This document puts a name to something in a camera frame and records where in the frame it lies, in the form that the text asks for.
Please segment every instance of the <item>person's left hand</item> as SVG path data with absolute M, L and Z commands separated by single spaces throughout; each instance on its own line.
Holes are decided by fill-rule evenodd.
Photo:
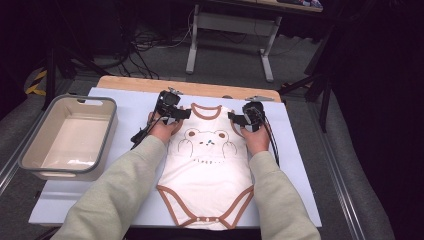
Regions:
M 152 112 L 149 113 L 149 118 L 147 119 L 147 121 L 149 121 L 152 117 Z M 156 113 L 155 117 L 154 117 L 154 121 L 153 124 L 156 122 L 156 119 L 160 118 L 161 116 Z M 177 122 L 173 122 L 171 124 L 165 125 L 163 123 L 162 120 L 159 120 L 155 126 L 152 127 L 152 129 L 150 129 L 149 134 L 153 135 L 157 138 L 159 138 L 164 144 L 168 143 L 169 138 L 172 135 L 172 131 L 175 130 L 175 128 L 177 127 L 178 123 Z

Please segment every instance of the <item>human hand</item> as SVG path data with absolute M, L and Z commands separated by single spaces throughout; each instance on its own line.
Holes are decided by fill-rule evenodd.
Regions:
M 150 119 L 152 118 L 152 114 L 152 112 L 149 113 L 149 118 L 147 119 L 147 121 L 150 121 Z M 161 116 L 156 113 L 154 117 L 155 120 L 153 120 L 152 124 L 154 124 L 156 120 L 160 117 Z M 175 130 L 177 125 L 177 122 L 173 122 L 171 124 L 166 125 L 163 123 L 162 120 L 159 120 L 154 126 L 151 127 L 149 134 L 159 138 L 164 144 L 166 144 L 172 135 L 172 131 Z
M 250 132 L 244 127 L 241 127 L 240 130 L 246 139 L 247 148 L 252 156 L 258 152 L 268 151 L 270 140 L 264 125 L 261 125 L 256 132 Z

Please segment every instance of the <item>desk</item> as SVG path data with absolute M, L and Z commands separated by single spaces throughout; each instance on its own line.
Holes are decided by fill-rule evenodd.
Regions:
M 181 97 L 179 106 L 187 106 L 192 102 L 196 102 L 202 106 L 217 106 L 222 104 L 223 106 L 234 109 L 236 114 L 241 113 L 241 107 L 246 103 L 238 99 L 244 99 L 259 94 L 267 97 L 276 96 L 274 95 L 275 92 L 272 90 L 112 76 L 102 77 L 98 87 L 93 88 L 90 95 L 112 97 L 118 106 L 117 115 L 119 119 L 109 155 L 106 160 L 106 168 L 131 148 L 132 143 L 129 139 L 137 132 L 141 125 L 145 124 L 147 114 L 154 109 L 158 92 L 166 89 L 168 86 L 186 92 L 186 95 Z M 226 95 L 233 95 L 234 98 L 238 99 L 220 98 L 223 92 L 225 92 Z M 196 96 L 199 94 L 202 94 L 202 96 L 207 95 L 219 98 Z M 273 126 L 272 128 L 277 146 L 279 149 L 284 149 L 284 151 L 280 151 L 279 153 L 281 169 L 286 172 L 287 176 L 291 179 L 293 185 L 301 195 L 311 220 L 316 226 L 321 226 L 321 220 L 314 196 L 309 185 L 308 177 L 300 157 L 287 112 L 285 111 L 285 106 L 283 103 L 279 102 L 279 98 L 276 98 L 276 100 L 277 101 L 274 102 L 263 102 L 263 104 L 269 122 Z M 165 160 L 164 157 L 156 170 L 156 182 L 162 175 Z M 90 186 L 90 182 L 47 181 L 34 207 L 29 222 L 43 225 L 62 224 L 69 208 Z M 175 227 L 166 205 L 155 188 L 151 190 L 149 196 L 144 201 L 132 225 Z M 251 201 L 240 218 L 237 227 L 257 228 L 258 226 L 258 211 L 254 201 Z
M 233 1 L 238 2 L 238 4 L 243 3 L 253 3 L 249 5 L 249 8 L 255 8 L 256 5 L 265 5 L 275 8 L 292 8 L 302 11 L 322 11 L 321 8 L 315 7 L 305 7 L 295 4 L 279 3 L 276 0 L 241 0 Z M 211 29 L 211 30 L 220 30 L 227 32 L 237 32 L 244 34 L 252 34 L 257 36 L 266 36 L 267 45 L 265 48 L 259 50 L 260 57 L 262 61 L 262 66 L 265 72 L 265 79 L 267 82 L 273 82 L 274 76 L 272 74 L 271 66 L 269 63 L 269 53 L 274 43 L 275 37 L 277 35 L 278 29 L 281 23 L 281 16 L 275 17 L 274 21 L 270 20 L 259 20 L 251 19 L 244 17 L 234 17 L 224 14 L 214 14 L 201 12 L 200 4 L 195 5 L 193 13 L 193 34 L 191 36 L 191 46 L 189 51 L 189 56 L 187 60 L 186 73 L 192 74 L 194 72 L 194 64 L 196 61 L 197 54 L 197 31 L 199 28 Z

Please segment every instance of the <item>forearm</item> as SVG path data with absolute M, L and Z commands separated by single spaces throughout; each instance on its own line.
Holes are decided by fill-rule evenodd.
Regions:
M 147 137 L 122 155 L 69 210 L 52 239 L 122 239 L 149 195 L 164 144 Z
M 271 153 L 260 152 L 249 164 L 255 177 L 262 239 L 320 239 L 300 195 Z

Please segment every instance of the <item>storage bin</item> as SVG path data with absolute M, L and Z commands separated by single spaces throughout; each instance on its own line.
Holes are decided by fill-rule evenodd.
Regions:
M 41 179 L 94 181 L 104 171 L 118 123 L 112 98 L 53 99 L 18 163 Z

